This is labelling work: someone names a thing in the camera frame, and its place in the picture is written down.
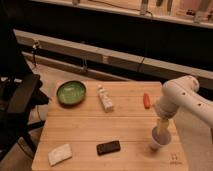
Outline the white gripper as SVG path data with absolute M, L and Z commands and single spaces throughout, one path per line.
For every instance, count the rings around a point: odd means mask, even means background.
M 161 136 L 166 132 L 169 126 L 168 119 L 176 114 L 177 106 L 166 97 L 162 96 L 154 103 L 154 109 L 156 114 L 160 117 L 157 120 L 157 134 Z

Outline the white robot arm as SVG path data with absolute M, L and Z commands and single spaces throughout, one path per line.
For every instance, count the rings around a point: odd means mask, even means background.
M 166 81 L 162 85 L 162 96 L 154 103 L 154 109 L 159 116 L 159 136 L 166 133 L 169 120 L 180 107 L 186 108 L 213 129 L 213 101 L 200 96 L 198 90 L 197 78 L 190 75 Z

